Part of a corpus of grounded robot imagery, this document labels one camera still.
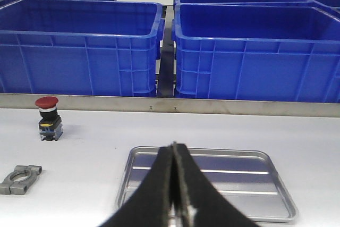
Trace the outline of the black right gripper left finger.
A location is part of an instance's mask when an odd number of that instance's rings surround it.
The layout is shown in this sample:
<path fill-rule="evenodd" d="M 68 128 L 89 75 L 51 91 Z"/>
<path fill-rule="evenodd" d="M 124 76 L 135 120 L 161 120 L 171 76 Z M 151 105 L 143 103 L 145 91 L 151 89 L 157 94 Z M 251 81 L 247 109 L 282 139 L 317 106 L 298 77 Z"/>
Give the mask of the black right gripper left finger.
<path fill-rule="evenodd" d="M 172 146 L 161 147 L 138 189 L 102 226 L 168 226 Z"/>

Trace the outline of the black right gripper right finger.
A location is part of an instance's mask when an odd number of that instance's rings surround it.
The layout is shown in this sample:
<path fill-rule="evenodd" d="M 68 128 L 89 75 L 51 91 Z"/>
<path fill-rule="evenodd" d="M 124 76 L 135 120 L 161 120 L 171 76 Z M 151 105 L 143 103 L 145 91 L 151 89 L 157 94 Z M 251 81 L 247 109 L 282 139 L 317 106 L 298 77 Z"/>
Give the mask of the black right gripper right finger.
<path fill-rule="evenodd" d="M 201 172 L 185 144 L 173 144 L 182 226 L 257 226 L 227 201 Z"/>

